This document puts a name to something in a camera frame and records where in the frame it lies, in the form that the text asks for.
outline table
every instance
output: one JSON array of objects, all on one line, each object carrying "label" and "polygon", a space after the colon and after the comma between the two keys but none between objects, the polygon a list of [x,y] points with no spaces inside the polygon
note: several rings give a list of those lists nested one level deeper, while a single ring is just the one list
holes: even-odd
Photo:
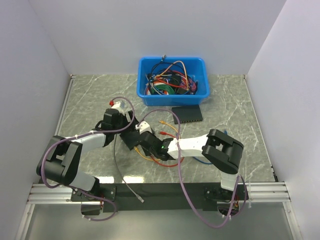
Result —
[{"label": "table", "polygon": [[[274,182],[274,171],[244,76],[209,75],[208,79],[211,94],[200,105],[203,121],[182,124],[181,136],[191,138],[207,134],[210,129],[227,130],[230,136],[244,144],[239,173],[246,182]],[[132,101],[138,120],[150,110],[159,108],[145,106],[137,96],[135,74],[76,75],[71,81],[59,126],[59,135],[64,137],[86,133],[94,128],[110,107],[109,101],[117,96],[125,96]],[[164,120],[173,125],[173,117],[169,113],[155,112],[146,120],[156,133],[166,131],[174,134],[170,127],[159,123],[159,120]],[[112,142],[104,148],[84,154],[79,169],[99,177],[102,183],[121,183],[122,178],[113,159],[113,147]],[[119,169],[128,183],[179,182],[176,167],[162,167],[141,158],[136,151],[129,151],[120,137],[117,138],[115,152]],[[191,157],[185,158],[181,171],[184,182],[220,181],[220,172],[216,167],[202,164]]]}]

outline blue bin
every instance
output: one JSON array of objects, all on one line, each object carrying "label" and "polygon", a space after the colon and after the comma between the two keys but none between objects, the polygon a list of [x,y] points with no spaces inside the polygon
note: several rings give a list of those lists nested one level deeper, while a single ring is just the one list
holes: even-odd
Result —
[{"label": "blue bin", "polygon": [[[198,82],[195,95],[145,95],[146,84],[148,82],[146,75],[151,72],[154,65],[161,61],[161,56],[146,56],[140,59],[138,69],[138,79],[136,84],[136,94],[142,98],[147,106],[185,106],[198,105],[203,99],[210,95],[210,88],[205,62],[199,57],[166,57],[165,62],[173,63],[182,61],[186,68],[186,73]],[[160,64],[153,71],[158,72],[168,67],[167,64]],[[173,65],[170,69],[181,72],[182,70]]]}]

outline metal frame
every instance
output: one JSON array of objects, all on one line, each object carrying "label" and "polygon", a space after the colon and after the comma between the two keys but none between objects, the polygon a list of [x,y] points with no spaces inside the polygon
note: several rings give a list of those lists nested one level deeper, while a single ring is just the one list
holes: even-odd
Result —
[{"label": "metal frame", "polygon": [[[55,130],[57,135],[61,129],[61,123],[65,114],[65,109],[68,104],[70,92],[75,80],[75,75],[71,75],[70,83],[66,92],[64,103],[62,106],[61,114]],[[249,195],[248,205],[251,203],[283,203],[285,214],[292,232],[294,240],[303,239],[299,224],[294,213],[291,199],[284,182],[249,182],[247,184],[247,190]],[[50,204],[50,205],[74,205],[82,204],[82,202],[72,202],[70,200],[72,195],[72,189],[60,186],[54,189],[47,188],[44,184],[33,184],[30,190],[30,194],[24,209],[24,213],[20,222],[20,226],[16,233],[16,240],[24,240],[26,238],[30,221],[33,216],[33,212],[36,204]],[[85,202],[86,205],[99,205],[99,201]]]}]

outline white wall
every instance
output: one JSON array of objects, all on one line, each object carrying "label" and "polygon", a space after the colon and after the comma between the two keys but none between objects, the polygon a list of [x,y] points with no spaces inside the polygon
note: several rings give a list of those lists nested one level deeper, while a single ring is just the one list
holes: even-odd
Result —
[{"label": "white wall", "polygon": [[27,0],[0,1],[0,239],[13,239],[70,76]]},{"label": "white wall", "polygon": [[249,73],[271,161],[304,239],[319,239],[320,2],[287,0]]},{"label": "white wall", "polygon": [[136,73],[139,58],[202,57],[246,74],[285,0],[29,0],[72,74]]}]

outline green cable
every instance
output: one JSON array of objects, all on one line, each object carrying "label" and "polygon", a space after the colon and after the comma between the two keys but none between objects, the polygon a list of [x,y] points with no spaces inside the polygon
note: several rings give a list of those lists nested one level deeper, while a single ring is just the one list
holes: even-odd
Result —
[{"label": "green cable", "polygon": [[169,95],[174,95],[175,94],[174,89],[171,86],[167,85],[167,84],[157,84],[157,85],[154,85],[154,87],[157,90],[167,91]]}]

